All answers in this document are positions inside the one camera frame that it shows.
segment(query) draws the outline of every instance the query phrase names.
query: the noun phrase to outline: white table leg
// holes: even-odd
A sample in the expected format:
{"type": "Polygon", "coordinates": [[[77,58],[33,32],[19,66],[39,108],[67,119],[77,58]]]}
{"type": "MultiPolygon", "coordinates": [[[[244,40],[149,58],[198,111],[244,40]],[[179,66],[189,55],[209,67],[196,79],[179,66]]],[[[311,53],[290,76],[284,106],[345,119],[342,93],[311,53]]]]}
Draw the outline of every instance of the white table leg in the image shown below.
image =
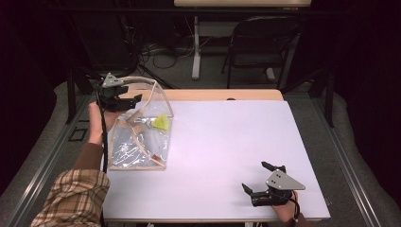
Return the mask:
{"type": "Polygon", "coordinates": [[[195,16],[194,21],[194,35],[195,35],[195,55],[194,55],[194,65],[192,67],[192,79],[200,78],[200,68],[201,68],[201,54],[200,54],[200,31],[199,31],[199,21],[198,16],[195,16]]]}

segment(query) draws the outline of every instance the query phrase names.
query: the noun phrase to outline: yellow object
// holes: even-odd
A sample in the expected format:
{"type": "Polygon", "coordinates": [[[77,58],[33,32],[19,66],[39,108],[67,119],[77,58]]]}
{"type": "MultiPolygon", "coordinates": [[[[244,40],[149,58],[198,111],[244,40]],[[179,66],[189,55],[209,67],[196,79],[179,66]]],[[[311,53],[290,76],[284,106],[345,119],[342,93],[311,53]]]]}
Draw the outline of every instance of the yellow object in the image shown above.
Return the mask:
{"type": "Polygon", "coordinates": [[[168,130],[168,127],[170,125],[167,115],[165,114],[159,115],[156,119],[154,119],[154,121],[151,122],[151,126],[162,130],[168,130]]]}

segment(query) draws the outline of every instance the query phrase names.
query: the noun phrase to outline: black chair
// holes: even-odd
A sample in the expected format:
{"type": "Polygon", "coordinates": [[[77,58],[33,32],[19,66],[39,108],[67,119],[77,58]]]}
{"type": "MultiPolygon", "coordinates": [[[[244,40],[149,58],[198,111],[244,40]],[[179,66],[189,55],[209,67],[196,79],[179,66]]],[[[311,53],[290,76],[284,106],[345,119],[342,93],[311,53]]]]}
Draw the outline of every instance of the black chair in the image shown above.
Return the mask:
{"type": "Polygon", "coordinates": [[[234,68],[281,68],[277,89],[286,65],[291,41],[301,32],[301,22],[293,17],[256,16],[240,22],[234,29],[227,57],[227,88],[234,68]]]}

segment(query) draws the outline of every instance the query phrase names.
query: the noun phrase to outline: cable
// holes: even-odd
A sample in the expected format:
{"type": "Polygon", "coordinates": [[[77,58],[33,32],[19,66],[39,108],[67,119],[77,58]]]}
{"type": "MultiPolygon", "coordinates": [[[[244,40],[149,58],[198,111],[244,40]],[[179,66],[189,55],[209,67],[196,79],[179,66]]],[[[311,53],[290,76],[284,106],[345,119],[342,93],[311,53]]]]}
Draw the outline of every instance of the cable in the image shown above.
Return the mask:
{"type": "Polygon", "coordinates": [[[164,79],[160,78],[156,74],[154,74],[152,71],[150,71],[145,65],[143,64],[138,64],[138,67],[144,70],[147,74],[149,74],[151,77],[153,77],[156,81],[158,81],[161,85],[164,85],[166,88],[171,88],[171,89],[179,89],[179,87],[165,81],[164,79]]]}
{"type": "Polygon", "coordinates": [[[296,223],[298,222],[298,217],[300,216],[300,213],[301,213],[301,207],[300,207],[300,204],[297,202],[298,198],[297,198],[297,195],[295,194],[295,192],[292,190],[292,194],[294,194],[295,200],[293,198],[287,198],[287,197],[283,197],[283,196],[280,196],[280,195],[277,195],[277,194],[273,194],[273,193],[271,193],[271,194],[273,196],[279,197],[281,199],[285,199],[285,200],[294,202],[294,204],[295,204],[294,218],[292,219],[291,226],[292,227],[295,226],[296,223]]]}
{"type": "Polygon", "coordinates": [[[178,57],[188,57],[188,56],[190,56],[192,53],[193,53],[193,51],[194,51],[194,49],[195,49],[195,38],[194,38],[194,33],[192,32],[192,29],[191,29],[191,26],[189,25],[189,23],[188,23],[188,20],[186,19],[186,17],[184,17],[184,19],[185,19],[185,21],[186,21],[186,24],[187,24],[187,26],[188,26],[188,29],[189,29],[189,31],[190,31],[190,33],[191,33],[191,40],[192,40],[192,44],[191,45],[188,45],[184,50],[183,50],[183,52],[182,53],[177,53],[177,48],[175,48],[174,50],[170,50],[170,49],[165,49],[165,48],[160,48],[160,49],[153,49],[153,50],[149,50],[148,49],[148,47],[147,47],[147,50],[146,50],[146,52],[144,53],[144,51],[142,51],[142,53],[141,53],[141,55],[142,55],[142,57],[144,58],[145,56],[147,56],[147,57],[150,57],[150,56],[153,56],[153,59],[152,59],[152,63],[153,63],[153,65],[156,67],[156,68],[159,68],[159,69],[167,69],[167,68],[171,68],[172,66],[174,66],[175,64],[176,64],[176,62],[177,62],[177,58],[178,57]],[[150,52],[153,52],[153,51],[159,51],[159,50],[164,50],[164,51],[166,51],[166,50],[170,50],[171,52],[172,52],[172,55],[173,55],[173,57],[174,57],[174,62],[172,62],[169,66],[165,66],[165,67],[162,67],[162,66],[159,66],[159,65],[157,65],[156,64],[156,57],[158,56],[158,54],[155,54],[155,55],[151,55],[150,54],[150,52]]]}
{"type": "Polygon", "coordinates": [[[102,132],[102,139],[103,139],[103,172],[107,173],[107,164],[109,163],[109,155],[108,155],[108,147],[109,147],[109,141],[107,139],[107,127],[106,127],[106,119],[104,118],[104,110],[103,107],[101,106],[100,102],[100,97],[99,97],[99,89],[101,87],[101,84],[103,81],[101,81],[96,88],[96,103],[97,106],[99,107],[100,110],[100,115],[101,115],[101,128],[103,130],[102,132]]]}

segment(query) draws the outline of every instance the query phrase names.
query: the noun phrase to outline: person's arm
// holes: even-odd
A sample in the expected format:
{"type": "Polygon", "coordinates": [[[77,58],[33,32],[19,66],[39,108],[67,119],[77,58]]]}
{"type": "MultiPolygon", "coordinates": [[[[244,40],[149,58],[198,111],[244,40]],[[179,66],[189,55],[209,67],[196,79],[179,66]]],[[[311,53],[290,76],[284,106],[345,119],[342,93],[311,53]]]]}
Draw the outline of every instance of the person's arm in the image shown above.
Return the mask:
{"type": "MultiPolygon", "coordinates": [[[[94,225],[100,223],[101,206],[110,181],[100,171],[103,154],[102,124],[99,107],[89,105],[90,133],[74,166],[59,175],[31,226],[94,225]]],[[[104,113],[107,130],[121,113],[104,113]]]]}
{"type": "MultiPolygon", "coordinates": [[[[294,191],[292,194],[292,199],[297,200],[298,198],[298,193],[294,191]]],[[[292,201],[288,201],[284,205],[279,205],[279,206],[272,206],[271,207],[274,212],[277,214],[278,218],[283,221],[284,226],[289,227],[289,226],[295,226],[295,227],[310,227],[311,224],[306,221],[304,215],[300,213],[298,216],[298,221],[295,222],[295,225],[292,225],[294,221],[294,212],[295,212],[295,203],[292,201]]]]}
{"type": "MultiPolygon", "coordinates": [[[[95,102],[89,104],[89,138],[88,142],[82,146],[79,157],[72,169],[100,169],[101,158],[103,156],[103,137],[101,114],[95,102]]],[[[106,129],[109,131],[115,119],[122,113],[105,112],[106,129]]]]}

